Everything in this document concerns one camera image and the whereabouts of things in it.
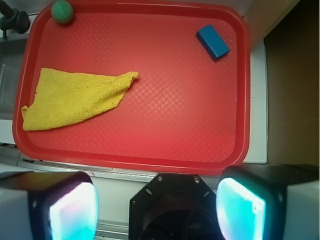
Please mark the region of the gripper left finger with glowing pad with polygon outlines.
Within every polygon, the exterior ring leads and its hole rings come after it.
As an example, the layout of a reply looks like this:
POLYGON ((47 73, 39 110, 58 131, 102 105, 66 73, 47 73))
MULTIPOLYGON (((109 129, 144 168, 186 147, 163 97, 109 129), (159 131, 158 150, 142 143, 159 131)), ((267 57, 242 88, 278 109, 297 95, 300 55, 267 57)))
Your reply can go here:
POLYGON ((82 171, 0 174, 2 240, 92 240, 98 190, 82 171))

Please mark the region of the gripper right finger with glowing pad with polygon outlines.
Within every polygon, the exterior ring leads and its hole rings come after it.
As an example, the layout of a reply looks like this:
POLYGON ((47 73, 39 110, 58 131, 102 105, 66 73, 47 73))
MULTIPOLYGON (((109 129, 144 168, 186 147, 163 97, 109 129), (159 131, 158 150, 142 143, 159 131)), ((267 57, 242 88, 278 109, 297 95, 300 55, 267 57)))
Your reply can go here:
POLYGON ((319 167, 229 166, 217 186, 216 213, 226 240, 318 240, 319 167))

